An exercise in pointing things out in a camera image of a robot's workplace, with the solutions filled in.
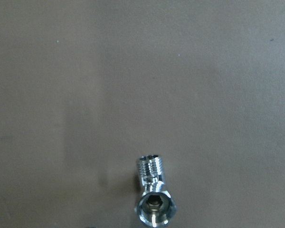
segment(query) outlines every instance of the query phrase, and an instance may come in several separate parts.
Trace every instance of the threaded connector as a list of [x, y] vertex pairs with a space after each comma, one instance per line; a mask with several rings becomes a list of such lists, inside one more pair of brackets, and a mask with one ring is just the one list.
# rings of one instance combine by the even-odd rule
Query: threaded connector
[[137, 160], [143, 192], [135, 208], [140, 220], [147, 226], [159, 228], [166, 226], [176, 212], [164, 179], [162, 158], [147, 155]]

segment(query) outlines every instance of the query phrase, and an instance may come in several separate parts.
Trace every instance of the hex socket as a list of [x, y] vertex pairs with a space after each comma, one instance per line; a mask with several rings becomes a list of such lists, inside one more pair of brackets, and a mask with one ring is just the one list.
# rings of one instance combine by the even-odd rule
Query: hex socket
[[135, 211], [141, 222], [149, 227], [160, 228], [169, 224], [176, 206], [167, 190], [162, 158], [147, 155], [137, 160], [142, 193]]

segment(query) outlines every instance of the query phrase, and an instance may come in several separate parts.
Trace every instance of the shiny metal surface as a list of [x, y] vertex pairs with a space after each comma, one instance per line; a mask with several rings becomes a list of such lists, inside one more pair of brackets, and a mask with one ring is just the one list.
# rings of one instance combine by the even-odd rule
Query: shiny metal surface
[[176, 212], [175, 203], [167, 190], [162, 158], [147, 155], [137, 160], [143, 192], [135, 211], [139, 219], [149, 227], [168, 225]]

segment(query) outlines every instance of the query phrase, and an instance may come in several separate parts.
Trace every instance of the metal pipe fitting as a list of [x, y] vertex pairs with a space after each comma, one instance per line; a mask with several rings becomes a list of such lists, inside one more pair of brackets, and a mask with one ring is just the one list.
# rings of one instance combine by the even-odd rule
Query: metal pipe fitting
[[176, 212], [176, 206], [167, 190], [162, 158], [147, 155], [137, 160], [142, 194], [135, 212], [143, 224], [160, 228], [166, 226]]

